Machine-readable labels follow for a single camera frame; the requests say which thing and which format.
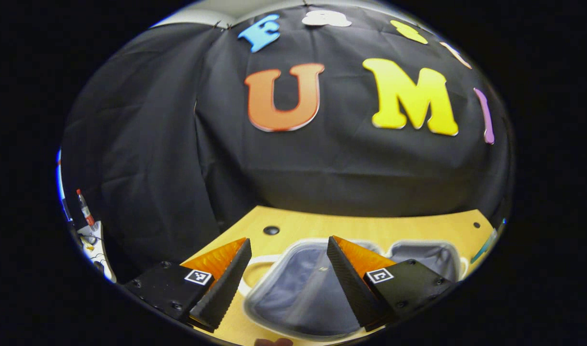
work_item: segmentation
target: yellow letter m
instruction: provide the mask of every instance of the yellow letter m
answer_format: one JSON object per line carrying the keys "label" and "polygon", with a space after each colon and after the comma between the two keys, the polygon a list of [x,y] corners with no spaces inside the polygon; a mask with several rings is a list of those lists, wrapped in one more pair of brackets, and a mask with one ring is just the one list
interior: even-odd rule
{"label": "yellow letter m", "polygon": [[407,124],[407,116],[401,113],[400,102],[415,129],[420,129],[424,124],[430,106],[428,129],[435,134],[458,134],[458,124],[453,119],[452,105],[445,88],[446,80],[442,74],[430,68],[422,68],[415,85],[393,61],[366,59],[362,66],[371,70],[377,81],[379,112],[372,117],[375,127],[403,128]]}

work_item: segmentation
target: wooden table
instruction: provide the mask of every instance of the wooden table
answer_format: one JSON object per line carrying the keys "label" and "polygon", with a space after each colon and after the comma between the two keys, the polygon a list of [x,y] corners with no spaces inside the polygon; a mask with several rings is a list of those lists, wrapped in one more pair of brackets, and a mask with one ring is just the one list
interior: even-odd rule
{"label": "wooden table", "polygon": [[[267,235],[263,232],[266,226],[277,226],[280,232],[276,235]],[[490,223],[478,210],[428,217],[347,217],[258,206],[187,261],[243,237],[250,239],[252,257],[256,258],[281,254],[289,245],[300,239],[328,238],[331,235],[345,239],[372,241],[384,252],[399,240],[448,241],[456,247],[461,257],[470,261],[487,241],[492,230]],[[465,275],[475,270],[485,256],[486,254],[483,254],[470,265]],[[248,267],[244,273],[245,281],[253,287],[270,266],[271,264],[257,263]],[[264,329],[245,317],[243,299],[237,291],[221,325],[214,333],[198,330],[243,346],[253,346],[256,339],[274,341],[280,337],[287,337]],[[359,332],[334,342],[287,338],[293,340],[294,346],[322,346],[357,339],[364,335],[368,333]]]}

